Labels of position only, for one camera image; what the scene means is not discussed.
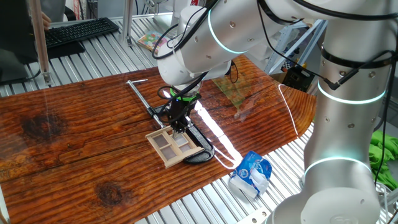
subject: wood grain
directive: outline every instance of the wood grain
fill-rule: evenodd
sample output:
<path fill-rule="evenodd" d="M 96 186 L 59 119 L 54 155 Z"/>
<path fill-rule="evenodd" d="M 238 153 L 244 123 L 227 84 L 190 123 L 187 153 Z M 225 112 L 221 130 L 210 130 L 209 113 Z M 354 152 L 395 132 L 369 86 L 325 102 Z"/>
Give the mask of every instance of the wood grain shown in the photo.
<path fill-rule="evenodd" d="M 246 57 L 234 61 L 239 81 L 205 81 L 193 121 L 227 156 L 296 139 L 278 83 Z M 159 126 L 126 84 L 143 78 L 147 101 L 164 103 L 156 68 L 0 99 L 0 183 L 12 223 L 134 223 L 231 172 L 216 159 L 165 169 L 145 138 Z M 301 135 L 316 99 L 280 89 Z"/>

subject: black keyboard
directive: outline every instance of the black keyboard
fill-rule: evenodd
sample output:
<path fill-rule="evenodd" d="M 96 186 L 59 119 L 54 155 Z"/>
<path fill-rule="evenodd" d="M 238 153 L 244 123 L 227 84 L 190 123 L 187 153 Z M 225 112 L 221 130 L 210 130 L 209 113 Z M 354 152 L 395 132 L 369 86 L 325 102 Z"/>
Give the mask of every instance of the black keyboard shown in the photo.
<path fill-rule="evenodd" d="M 47 43 L 47 48 L 51 48 L 118 30 L 118 25 L 108 18 L 94 19 L 70 26 L 52 28 L 45 33 L 45 41 Z"/>

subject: green object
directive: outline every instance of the green object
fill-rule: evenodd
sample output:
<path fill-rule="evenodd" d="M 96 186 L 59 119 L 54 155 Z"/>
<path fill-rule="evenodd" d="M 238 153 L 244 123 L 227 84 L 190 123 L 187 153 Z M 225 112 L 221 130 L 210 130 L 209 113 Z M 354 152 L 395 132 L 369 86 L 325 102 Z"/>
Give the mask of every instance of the green object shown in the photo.
<path fill-rule="evenodd" d="M 170 89 L 170 94 L 171 94 L 172 96 L 175 96 L 175 95 L 176 95 L 176 94 L 173 92 L 172 89 Z M 196 96 L 193 96 L 193 97 L 183 97 L 183 98 L 182 98 L 182 101 L 188 101 L 188 102 L 190 102 L 190 101 L 192 101 L 193 99 L 195 99 L 195 97 L 196 97 Z"/>
<path fill-rule="evenodd" d="M 382 156 L 382 131 L 376 131 L 372 135 L 371 145 L 369 147 L 369 158 L 371 162 L 371 169 L 373 178 L 376 177 L 376 172 L 379 169 Z M 389 187 L 391 190 L 398 188 L 398 182 L 391 176 L 390 170 L 387 166 L 387 161 L 398 159 L 398 139 L 386 134 L 384 143 L 384 161 L 377 181 Z"/>

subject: metal rod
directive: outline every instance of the metal rod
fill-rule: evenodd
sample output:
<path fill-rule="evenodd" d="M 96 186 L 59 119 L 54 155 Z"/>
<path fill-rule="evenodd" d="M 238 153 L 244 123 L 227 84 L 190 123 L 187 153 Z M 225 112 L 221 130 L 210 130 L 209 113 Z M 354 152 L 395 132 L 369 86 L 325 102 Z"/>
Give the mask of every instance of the metal rod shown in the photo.
<path fill-rule="evenodd" d="M 40 71 L 44 77 L 45 84 L 52 85 L 50 76 L 49 56 L 47 55 L 47 46 L 45 43 L 44 25 L 42 17 L 42 8 L 39 0 L 29 1 L 30 13 L 32 15 L 33 31 L 35 34 L 36 51 L 39 57 Z"/>
<path fill-rule="evenodd" d="M 138 80 L 138 81 L 130 81 L 128 80 L 126 83 L 130 85 L 130 87 L 132 88 L 132 90 L 134 90 L 134 92 L 136 92 L 136 95 L 138 96 L 138 98 L 141 100 L 141 102 L 144 104 L 144 106 L 149 109 L 151 108 L 151 106 L 148 104 L 148 102 L 145 100 L 145 98 L 141 95 L 141 93 L 138 91 L 137 87 L 134 85 L 134 83 L 137 82 L 144 82 L 144 81 L 148 81 L 148 79 L 146 80 Z M 159 117 L 154 114 L 153 118 L 155 119 L 155 121 L 160 125 L 161 128 L 165 128 L 166 126 L 160 121 Z"/>
<path fill-rule="evenodd" d="M 123 29 L 120 34 L 120 41 L 122 44 L 127 44 L 127 46 L 132 46 L 133 41 L 131 38 L 131 24 L 132 24 L 132 10 L 133 10 L 133 0 L 126 0 L 124 5 L 124 15 L 123 15 Z"/>

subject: metal frame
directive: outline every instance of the metal frame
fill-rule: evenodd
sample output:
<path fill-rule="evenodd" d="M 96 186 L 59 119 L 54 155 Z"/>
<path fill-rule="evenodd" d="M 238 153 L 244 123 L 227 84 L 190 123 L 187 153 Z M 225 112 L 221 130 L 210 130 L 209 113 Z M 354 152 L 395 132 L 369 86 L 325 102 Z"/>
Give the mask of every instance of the metal frame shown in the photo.
<path fill-rule="evenodd" d="M 133 9 L 134 1 L 133 0 L 126 0 L 124 5 L 124 16 L 123 16 L 123 28 L 122 33 L 120 34 L 120 41 L 127 46 L 133 46 L 134 42 L 131 37 L 131 27 L 132 23 L 132 9 Z"/>
<path fill-rule="evenodd" d="M 49 56 L 45 43 L 42 7 L 39 0 L 29 0 L 30 13 L 32 15 L 33 31 L 35 35 L 36 51 L 39 56 L 40 71 L 46 85 L 53 85 L 49 69 Z"/>

